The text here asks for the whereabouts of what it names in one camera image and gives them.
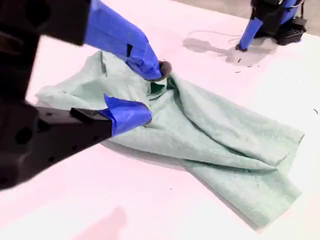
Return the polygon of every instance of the white table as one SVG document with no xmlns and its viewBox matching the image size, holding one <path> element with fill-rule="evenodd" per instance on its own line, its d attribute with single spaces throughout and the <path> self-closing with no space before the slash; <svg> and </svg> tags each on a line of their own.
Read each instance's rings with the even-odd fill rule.
<svg viewBox="0 0 320 240">
<path fill-rule="evenodd" d="M 286 47 L 256 42 L 235 64 L 231 53 L 246 19 L 170 0 L 105 2 L 138 25 L 181 77 L 306 131 L 290 173 L 303 195 L 270 227 L 254 231 L 175 159 L 96 145 L 1 192 L 0 239 L 319 239 L 320 121 L 313 109 L 320 111 L 320 66 L 313 58 L 320 38 L 305 35 Z M 35 103 L 38 90 L 78 72 L 95 51 L 44 37 L 27 99 Z"/>
</svg>

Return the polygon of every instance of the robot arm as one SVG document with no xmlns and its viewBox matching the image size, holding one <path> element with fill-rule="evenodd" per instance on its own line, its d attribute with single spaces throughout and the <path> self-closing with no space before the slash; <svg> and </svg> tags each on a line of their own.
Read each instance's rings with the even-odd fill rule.
<svg viewBox="0 0 320 240">
<path fill-rule="evenodd" d="M 246 52 L 257 37 L 273 37 L 279 45 L 299 42 L 307 21 L 295 16 L 303 3 L 304 0 L 251 0 L 251 18 L 236 49 Z"/>
<path fill-rule="evenodd" d="M 145 34 L 103 4 L 92 0 L 85 43 L 122 59 L 148 81 L 159 81 L 171 72 L 168 62 L 159 62 Z"/>
<path fill-rule="evenodd" d="M 0 190 L 152 119 L 142 103 L 108 96 L 100 111 L 25 101 L 42 35 L 109 51 L 148 81 L 169 75 L 143 32 L 99 0 L 0 0 L 0 16 Z"/>
</svg>

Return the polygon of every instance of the light green towel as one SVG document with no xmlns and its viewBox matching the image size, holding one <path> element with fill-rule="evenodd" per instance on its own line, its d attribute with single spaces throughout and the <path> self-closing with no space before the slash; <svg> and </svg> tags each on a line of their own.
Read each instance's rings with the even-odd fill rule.
<svg viewBox="0 0 320 240">
<path fill-rule="evenodd" d="M 98 52 L 78 74 L 43 88 L 37 97 L 58 109 L 104 109 L 104 94 L 142 102 L 153 115 L 148 125 L 110 141 L 182 159 L 188 171 L 258 227 L 274 221 L 300 195 L 287 173 L 302 132 L 174 74 L 149 83 L 120 59 Z"/>
</svg>

